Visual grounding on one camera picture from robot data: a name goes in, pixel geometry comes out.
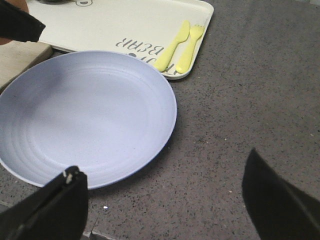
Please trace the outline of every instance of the yellow knife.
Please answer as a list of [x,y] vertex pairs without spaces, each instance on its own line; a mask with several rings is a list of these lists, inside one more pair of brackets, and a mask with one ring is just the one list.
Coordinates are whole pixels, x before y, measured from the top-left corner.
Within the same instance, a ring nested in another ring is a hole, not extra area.
[[189,37],[190,22],[188,20],[183,21],[182,26],[175,36],[171,44],[164,50],[164,52],[158,57],[153,66],[160,72],[163,72],[168,67],[172,56],[178,46],[178,44],[183,43]]

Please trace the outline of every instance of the tray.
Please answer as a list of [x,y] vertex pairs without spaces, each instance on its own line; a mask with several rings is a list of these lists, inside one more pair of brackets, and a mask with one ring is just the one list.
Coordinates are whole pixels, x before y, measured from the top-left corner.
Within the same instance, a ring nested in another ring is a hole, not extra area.
[[[153,64],[167,47],[184,20],[209,25],[214,8],[200,0],[65,0],[44,4],[27,0],[29,12],[46,25],[40,41],[67,52],[102,50],[135,56]],[[203,37],[197,42],[186,73],[175,71],[188,41],[179,44],[168,69],[169,80],[191,71]]]

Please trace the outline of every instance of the gray speckled countertop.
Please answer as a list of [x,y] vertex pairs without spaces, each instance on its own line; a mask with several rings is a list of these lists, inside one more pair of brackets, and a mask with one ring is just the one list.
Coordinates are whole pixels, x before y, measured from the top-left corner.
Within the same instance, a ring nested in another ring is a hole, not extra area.
[[[170,82],[178,105],[170,140],[133,176],[90,191],[87,235],[259,239],[241,190],[253,147],[320,200],[320,6],[207,2],[214,14],[193,70]],[[36,189],[0,167],[0,204]]]

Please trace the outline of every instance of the wooden cutting board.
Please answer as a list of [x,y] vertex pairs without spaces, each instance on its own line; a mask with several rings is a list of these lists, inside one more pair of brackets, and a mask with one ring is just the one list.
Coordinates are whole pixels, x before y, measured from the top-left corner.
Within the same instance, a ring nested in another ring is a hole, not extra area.
[[52,53],[52,47],[42,42],[12,41],[0,45],[0,93],[17,76]]

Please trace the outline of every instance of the plate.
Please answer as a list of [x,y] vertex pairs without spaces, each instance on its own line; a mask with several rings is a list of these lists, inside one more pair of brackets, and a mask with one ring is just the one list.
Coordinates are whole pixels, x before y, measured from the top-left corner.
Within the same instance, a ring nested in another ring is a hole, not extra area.
[[177,117],[175,94],[154,67],[109,51],[46,60],[0,96],[0,162],[42,187],[65,168],[88,188],[120,181],[164,147]]

